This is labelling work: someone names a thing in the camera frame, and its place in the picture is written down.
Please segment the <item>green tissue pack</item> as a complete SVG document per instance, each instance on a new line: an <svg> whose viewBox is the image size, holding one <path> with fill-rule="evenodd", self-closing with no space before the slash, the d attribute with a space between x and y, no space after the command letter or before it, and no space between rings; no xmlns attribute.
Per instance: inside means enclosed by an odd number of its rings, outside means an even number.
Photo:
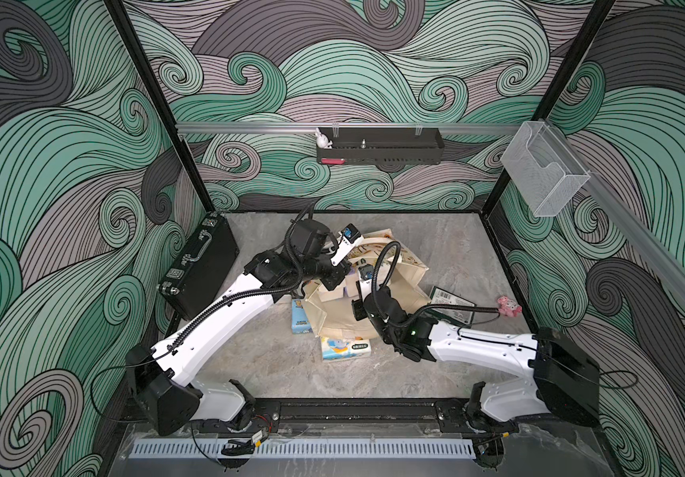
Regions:
<svg viewBox="0 0 685 477"><path fill-rule="evenodd" d="M453 294L438 286L433 286L429 294L432 304L448 304L474 307L475 304L459 295ZM428 310L427 313L435 318L448 321L454 324L471 325L475 319L475 313L471 311L453 310L445 308L435 308Z"/></svg>

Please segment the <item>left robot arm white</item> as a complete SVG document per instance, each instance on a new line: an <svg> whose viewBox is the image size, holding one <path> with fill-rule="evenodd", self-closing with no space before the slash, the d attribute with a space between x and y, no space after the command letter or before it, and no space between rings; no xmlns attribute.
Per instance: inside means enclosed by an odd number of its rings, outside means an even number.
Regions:
<svg viewBox="0 0 685 477"><path fill-rule="evenodd" d="M157 434L171 435L193 421L221 421L236 431L250 427L254 397L236 380L203 385L199 371L240 328L305 282L339 286L351 268L348 255L362 241L354 225L335 233L298 217L282 246L256 254L225 294L181 330L153 347L133 347L126 356L129 388Z"/></svg>

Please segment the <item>floral canvas tote bag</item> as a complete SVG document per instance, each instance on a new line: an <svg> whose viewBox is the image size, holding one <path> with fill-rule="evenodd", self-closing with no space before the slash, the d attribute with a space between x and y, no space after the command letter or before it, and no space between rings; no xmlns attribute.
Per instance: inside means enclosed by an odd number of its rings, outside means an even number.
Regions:
<svg viewBox="0 0 685 477"><path fill-rule="evenodd" d="M328 290L315 279L305 285L303 309L314 335L330 339L375 339L378 333L368 318L354 318L352 302L371 291L371 279L361 271L375 266L384 246L395 240L392 230L366 233L363 242L347 256L351 270L334 290ZM391 296L408 313L430 302L419 283L429 270L428 266L402 246L398 260L388 252L377 274L377 287L387 286Z"/></svg>

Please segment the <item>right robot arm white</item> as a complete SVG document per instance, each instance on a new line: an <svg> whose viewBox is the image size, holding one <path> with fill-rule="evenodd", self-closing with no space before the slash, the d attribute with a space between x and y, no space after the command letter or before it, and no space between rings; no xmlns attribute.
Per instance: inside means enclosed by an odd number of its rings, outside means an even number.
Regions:
<svg viewBox="0 0 685 477"><path fill-rule="evenodd" d="M564 333L541 328L534 334L477 331L430 315L425 305L407 313L385 286L357 284L356 320L367 319L384 343L419 363L458 362L509 374L500 384L473 388L471 411L491 423L554 415L561 421L599 423L600 367Z"/></svg>

